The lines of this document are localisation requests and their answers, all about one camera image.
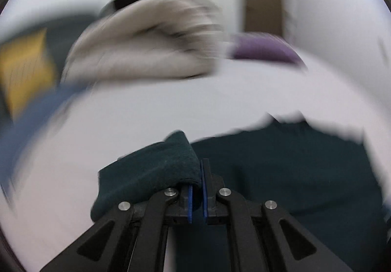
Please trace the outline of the dark green sweater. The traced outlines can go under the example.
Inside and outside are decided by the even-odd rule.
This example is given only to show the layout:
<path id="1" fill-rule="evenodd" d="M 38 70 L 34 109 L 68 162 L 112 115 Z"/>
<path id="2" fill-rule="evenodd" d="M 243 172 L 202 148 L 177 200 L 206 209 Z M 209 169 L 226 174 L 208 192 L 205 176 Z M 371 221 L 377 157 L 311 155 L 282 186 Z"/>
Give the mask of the dark green sweater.
<path id="1" fill-rule="evenodd" d="M 305 120 L 189 142 L 181 131 L 99 171 L 91 219 L 168 187 L 201 189 L 200 162 L 247 200 L 274 200 L 354 271 L 370 271 L 386 247 L 382 190 L 360 141 Z"/>

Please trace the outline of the white bed sheet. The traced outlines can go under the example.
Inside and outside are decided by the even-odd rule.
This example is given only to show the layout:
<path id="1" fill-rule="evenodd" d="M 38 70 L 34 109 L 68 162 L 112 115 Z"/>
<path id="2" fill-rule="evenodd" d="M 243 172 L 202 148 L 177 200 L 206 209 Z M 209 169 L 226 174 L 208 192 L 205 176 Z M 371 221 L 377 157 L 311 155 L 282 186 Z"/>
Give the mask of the white bed sheet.
<path id="1" fill-rule="evenodd" d="M 67 100 L 5 174 L 1 228 L 21 265 L 39 271 L 91 226 L 101 168 L 175 130 L 195 141 L 304 117 L 364 140 L 390 198 L 390 117 L 327 62 L 298 55 L 302 67 L 221 59 L 211 76 L 101 84 Z"/>

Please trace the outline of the purple cushion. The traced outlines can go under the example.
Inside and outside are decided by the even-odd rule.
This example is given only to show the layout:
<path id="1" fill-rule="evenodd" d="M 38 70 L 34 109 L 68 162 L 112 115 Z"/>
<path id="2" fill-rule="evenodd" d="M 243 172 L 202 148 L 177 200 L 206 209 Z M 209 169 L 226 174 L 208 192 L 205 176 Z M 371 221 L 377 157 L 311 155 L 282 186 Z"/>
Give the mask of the purple cushion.
<path id="1" fill-rule="evenodd" d="M 282 37 L 259 32 L 240 33 L 234 39 L 230 56 L 235 60 L 261 60 L 303 66 L 304 62 Z"/>

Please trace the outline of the beige folded duvet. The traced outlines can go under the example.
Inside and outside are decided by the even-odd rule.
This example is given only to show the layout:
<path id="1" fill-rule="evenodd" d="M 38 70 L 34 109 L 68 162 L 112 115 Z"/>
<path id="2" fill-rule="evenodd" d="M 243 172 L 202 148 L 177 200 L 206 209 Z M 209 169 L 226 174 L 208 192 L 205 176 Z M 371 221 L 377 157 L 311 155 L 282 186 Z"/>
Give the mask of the beige folded duvet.
<path id="1" fill-rule="evenodd" d="M 219 9 L 209 0 L 140 0 L 81 33 L 61 82 L 207 75 L 215 70 L 222 42 Z"/>

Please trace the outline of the blue pillow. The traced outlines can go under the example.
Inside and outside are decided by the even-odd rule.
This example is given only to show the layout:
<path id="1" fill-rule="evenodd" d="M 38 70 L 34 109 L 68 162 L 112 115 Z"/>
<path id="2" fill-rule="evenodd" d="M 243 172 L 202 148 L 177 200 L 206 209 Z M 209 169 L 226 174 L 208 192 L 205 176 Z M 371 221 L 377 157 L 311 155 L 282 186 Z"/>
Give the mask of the blue pillow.
<path id="1" fill-rule="evenodd" d="M 86 89 L 86 86 L 66 84 L 50 89 L 30 102 L 12 124 L 4 127 L 1 133 L 1 190 L 5 196 L 9 195 L 17 173 L 17 162 L 34 135 L 62 105 Z"/>

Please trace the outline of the yellow patterned cushion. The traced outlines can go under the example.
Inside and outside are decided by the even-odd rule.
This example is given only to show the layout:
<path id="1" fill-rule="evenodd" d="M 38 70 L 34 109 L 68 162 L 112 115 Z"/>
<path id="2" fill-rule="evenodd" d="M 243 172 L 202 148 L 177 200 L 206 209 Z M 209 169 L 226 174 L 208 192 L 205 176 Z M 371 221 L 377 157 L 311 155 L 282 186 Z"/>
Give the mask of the yellow patterned cushion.
<path id="1" fill-rule="evenodd" d="M 37 30 L 1 46 L 1 91 L 13 120 L 34 98 L 58 82 L 46 33 L 45 28 Z"/>

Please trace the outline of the dark grey headboard sofa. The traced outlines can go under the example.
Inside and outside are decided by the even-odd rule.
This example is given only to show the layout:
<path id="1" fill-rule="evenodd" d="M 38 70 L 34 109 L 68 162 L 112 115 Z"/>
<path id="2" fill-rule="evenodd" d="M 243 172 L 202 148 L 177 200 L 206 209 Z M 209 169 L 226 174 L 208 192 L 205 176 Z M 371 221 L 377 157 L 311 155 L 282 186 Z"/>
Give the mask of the dark grey headboard sofa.
<path id="1" fill-rule="evenodd" d="M 45 30 L 47 54 L 55 65 L 57 83 L 59 83 L 68 52 L 82 32 L 97 19 L 98 16 L 90 11 L 54 14 L 43 19 L 36 19 L 6 34 L 1 39 L 1 49 L 6 50 L 14 40 L 23 40 L 26 36 Z"/>

